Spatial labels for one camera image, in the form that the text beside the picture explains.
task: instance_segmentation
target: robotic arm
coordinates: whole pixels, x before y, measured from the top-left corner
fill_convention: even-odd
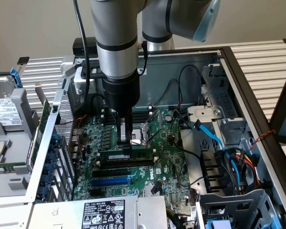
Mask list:
[[[205,41],[220,0],[91,0],[106,103],[117,112],[117,143],[129,145],[132,107],[140,98],[137,14],[148,50],[169,49],[172,34]]]

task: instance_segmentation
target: motherboard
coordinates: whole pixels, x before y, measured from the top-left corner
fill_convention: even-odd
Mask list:
[[[83,135],[79,139],[79,144],[84,146],[81,150],[85,152],[77,154],[77,182],[73,200],[164,195],[168,208],[178,213],[189,214],[190,189],[182,187],[177,182],[177,173],[185,163],[184,152],[171,145],[168,140],[171,137],[173,111],[160,109],[155,112],[149,122],[133,124],[132,134],[133,152],[144,155],[152,153],[153,165],[103,169],[102,164],[99,164],[99,152],[121,152],[116,144],[116,125],[105,125],[97,116],[83,120],[80,127]],[[178,136],[177,122],[173,125],[172,133]],[[116,181],[119,183],[119,179],[125,179],[125,184],[115,185]],[[186,171],[179,179],[183,184],[189,183]],[[158,186],[161,187],[159,192],[151,192],[153,187]]]

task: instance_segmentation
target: gray wall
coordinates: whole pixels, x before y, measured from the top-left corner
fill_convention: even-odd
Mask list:
[[[79,0],[79,7],[86,35],[93,36],[89,0]],[[0,0],[0,71],[9,70],[20,56],[72,54],[72,43],[79,36],[72,0]],[[282,38],[286,38],[286,0],[222,0],[214,30],[204,44]],[[176,36],[174,41],[176,47],[199,45]]]

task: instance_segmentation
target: blue pcie slot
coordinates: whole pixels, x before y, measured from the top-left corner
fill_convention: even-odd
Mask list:
[[[130,177],[115,177],[107,179],[92,180],[91,186],[109,186],[109,185],[130,185]]]

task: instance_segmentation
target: power supply label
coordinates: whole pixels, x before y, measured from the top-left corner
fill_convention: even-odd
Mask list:
[[[125,200],[85,203],[82,229],[124,229]]]
[[[0,99],[0,122],[2,126],[21,125],[18,111],[11,99]]]

